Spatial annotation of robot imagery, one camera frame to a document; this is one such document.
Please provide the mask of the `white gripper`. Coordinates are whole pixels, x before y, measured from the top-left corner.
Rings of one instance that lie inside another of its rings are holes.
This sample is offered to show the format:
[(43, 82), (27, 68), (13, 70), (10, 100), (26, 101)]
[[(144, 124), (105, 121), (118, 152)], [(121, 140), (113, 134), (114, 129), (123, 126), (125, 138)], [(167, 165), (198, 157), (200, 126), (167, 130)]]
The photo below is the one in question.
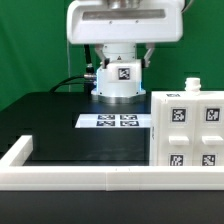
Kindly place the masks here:
[(103, 44), (147, 43), (142, 67), (148, 68), (158, 42), (176, 42), (183, 35), (184, 0), (134, 0), (122, 7), (113, 0), (74, 0), (68, 7), (66, 33), (72, 44), (96, 44), (104, 69), (110, 59)]

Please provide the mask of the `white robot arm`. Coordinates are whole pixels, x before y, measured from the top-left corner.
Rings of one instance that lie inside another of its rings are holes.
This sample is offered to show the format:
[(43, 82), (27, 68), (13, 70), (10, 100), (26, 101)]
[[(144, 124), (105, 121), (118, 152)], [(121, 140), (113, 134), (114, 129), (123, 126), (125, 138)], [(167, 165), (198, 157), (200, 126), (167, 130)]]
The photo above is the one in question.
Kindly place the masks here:
[(191, 0), (73, 0), (66, 33), (72, 44), (92, 44), (100, 58), (94, 99), (110, 103), (142, 98), (142, 69), (155, 45), (183, 35)]

